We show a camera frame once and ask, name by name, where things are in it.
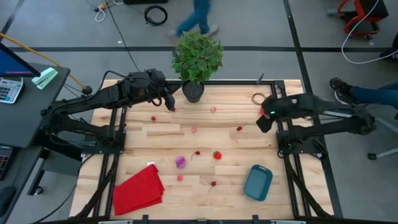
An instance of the wooden tabletop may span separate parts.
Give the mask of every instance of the wooden tabletop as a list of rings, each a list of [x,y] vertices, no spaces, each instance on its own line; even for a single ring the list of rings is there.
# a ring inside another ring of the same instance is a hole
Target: wooden tabletop
[[[303,92],[300,80],[284,81],[288,95]],[[104,86],[114,83],[116,80],[106,80]],[[262,133],[256,126],[260,107],[251,101],[255,93],[267,96],[271,88],[207,85],[202,99],[195,104],[189,103],[181,90],[176,92],[175,112],[148,103],[129,109],[125,151],[120,157],[116,185],[144,169],[147,162],[155,162],[165,191],[162,203],[116,217],[112,211],[112,218],[141,219],[142,215],[149,215],[151,220],[246,220],[252,215],[259,215],[260,219],[293,218],[284,162],[277,157],[277,126],[274,124],[268,133]],[[215,113],[210,111],[212,107],[217,108]],[[95,110],[92,123],[107,125],[110,116],[110,110]],[[151,121],[151,116],[155,116],[156,121]],[[236,130],[246,122],[243,130]],[[304,119],[296,119],[294,124],[312,125]],[[200,155],[191,161],[195,151],[200,151]],[[212,151],[220,151],[222,159],[214,159]],[[177,156],[187,159],[184,169],[176,168]],[[96,190],[102,158],[95,155],[81,168],[70,215],[77,214]],[[327,212],[333,213],[321,162],[310,155],[300,155],[300,158],[308,190]],[[274,174],[263,202],[243,194],[247,175],[255,164]],[[177,181],[178,175],[183,175],[183,181]],[[209,191],[212,181],[216,181],[217,186]],[[298,189],[296,193],[303,211]],[[104,198],[100,214],[104,213]]]

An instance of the teal plastic container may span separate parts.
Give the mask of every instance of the teal plastic container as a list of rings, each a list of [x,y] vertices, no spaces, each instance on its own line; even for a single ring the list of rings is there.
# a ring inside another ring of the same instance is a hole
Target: teal plastic container
[[[260,202],[264,201],[271,187],[272,176],[271,170],[260,165],[254,165],[244,185],[243,193]]]

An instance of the keyboard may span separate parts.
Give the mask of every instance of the keyboard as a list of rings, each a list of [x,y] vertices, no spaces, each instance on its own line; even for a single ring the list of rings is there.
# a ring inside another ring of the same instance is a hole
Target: keyboard
[[[16,150],[13,147],[0,146],[0,180],[3,180],[15,157]]]
[[[2,79],[0,81],[0,103],[15,103],[19,93],[24,87],[22,82]]]

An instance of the rope ring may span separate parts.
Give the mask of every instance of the rope ring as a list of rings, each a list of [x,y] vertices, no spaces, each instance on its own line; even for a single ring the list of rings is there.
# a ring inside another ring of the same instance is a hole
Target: rope ring
[[[252,97],[251,97],[251,101],[255,104],[255,105],[261,105],[261,103],[258,103],[258,102],[256,102],[255,100],[254,100],[254,98],[256,97],[256,96],[262,96],[263,98],[264,98],[264,100],[266,100],[267,98],[266,98],[266,96],[264,95],[264,94],[262,94],[262,93],[255,93]]]

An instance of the blue jeans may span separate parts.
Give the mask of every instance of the blue jeans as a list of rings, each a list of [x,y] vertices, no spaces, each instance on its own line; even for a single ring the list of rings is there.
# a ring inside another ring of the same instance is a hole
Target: blue jeans
[[[189,31],[199,24],[200,33],[207,34],[210,31],[207,24],[207,15],[210,12],[211,0],[193,0],[193,13],[177,28],[177,35],[180,37],[183,32]]]
[[[354,86],[351,89],[351,95],[358,103],[389,105],[398,110],[398,82],[386,85],[380,89]]]

